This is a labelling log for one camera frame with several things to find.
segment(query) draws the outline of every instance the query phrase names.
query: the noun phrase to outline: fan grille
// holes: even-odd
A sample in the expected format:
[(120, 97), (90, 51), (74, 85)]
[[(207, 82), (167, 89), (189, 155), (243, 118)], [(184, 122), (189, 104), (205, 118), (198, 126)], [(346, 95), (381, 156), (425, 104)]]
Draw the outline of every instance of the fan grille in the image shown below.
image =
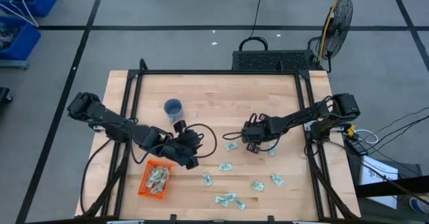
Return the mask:
[(330, 57), (333, 58), (340, 51), (347, 32), (349, 32), (352, 16), (352, 2), (350, 0), (338, 0), (326, 31), (322, 55), (325, 60), (328, 59), (328, 52)]

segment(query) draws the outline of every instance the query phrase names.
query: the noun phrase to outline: white paper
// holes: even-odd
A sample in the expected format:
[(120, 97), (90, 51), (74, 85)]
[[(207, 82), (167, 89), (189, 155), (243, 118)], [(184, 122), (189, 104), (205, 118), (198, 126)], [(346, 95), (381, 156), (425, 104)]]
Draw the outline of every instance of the white paper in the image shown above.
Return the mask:
[[(380, 173), (382, 176), (386, 177), (389, 180), (397, 180), (397, 169), (393, 168), (391, 166), (388, 166), (387, 164), (383, 164), (380, 161), (374, 160), (373, 158), (370, 158), (368, 156), (363, 156), (362, 164), (371, 167), (378, 173)], [(378, 174), (374, 173), (374, 171), (368, 169), (365, 166), (362, 166), (361, 168), (361, 179), (359, 181), (359, 184), (372, 184), (372, 183), (378, 183), (383, 182), (384, 179), (380, 177)], [(382, 205), (385, 205), (387, 207), (391, 207), (393, 209), (396, 209), (396, 196), (390, 196), (390, 197), (367, 197), (368, 199), (378, 202)]]

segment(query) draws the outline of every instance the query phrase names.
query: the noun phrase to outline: blue cup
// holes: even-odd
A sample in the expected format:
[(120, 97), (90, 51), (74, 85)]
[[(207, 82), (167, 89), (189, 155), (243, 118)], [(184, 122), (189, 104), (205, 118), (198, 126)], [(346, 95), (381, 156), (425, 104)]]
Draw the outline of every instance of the blue cup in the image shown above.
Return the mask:
[(172, 123), (183, 117), (182, 103), (177, 99), (167, 100), (164, 104), (164, 111)]

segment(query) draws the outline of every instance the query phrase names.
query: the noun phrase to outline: standing fan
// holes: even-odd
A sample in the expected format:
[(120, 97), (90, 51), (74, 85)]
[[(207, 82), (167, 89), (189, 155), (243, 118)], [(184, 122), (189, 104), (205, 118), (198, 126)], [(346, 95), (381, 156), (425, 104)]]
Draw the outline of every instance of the standing fan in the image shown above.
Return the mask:
[(330, 59), (336, 56), (340, 51), (341, 46), (347, 36), (347, 32), (350, 28), (351, 18), (353, 15), (353, 4), (350, 0), (338, 0), (335, 4), (332, 15), (328, 14), (328, 17), (324, 23), (323, 29), (326, 28), (326, 33), (318, 37), (311, 38), (308, 41), (307, 49), (310, 49), (310, 45), (314, 40), (317, 40), (316, 51), (317, 56), (313, 56), (315, 63), (320, 66), (320, 59), (323, 58), (328, 60), (329, 70), (331, 72)]

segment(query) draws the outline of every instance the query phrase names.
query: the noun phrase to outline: yellow connector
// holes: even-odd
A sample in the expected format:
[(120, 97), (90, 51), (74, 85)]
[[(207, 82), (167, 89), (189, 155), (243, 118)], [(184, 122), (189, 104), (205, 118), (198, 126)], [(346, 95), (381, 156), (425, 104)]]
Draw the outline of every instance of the yellow connector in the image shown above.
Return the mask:
[(353, 137), (355, 134), (355, 125), (352, 125), (348, 130), (347, 130), (347, 137)]

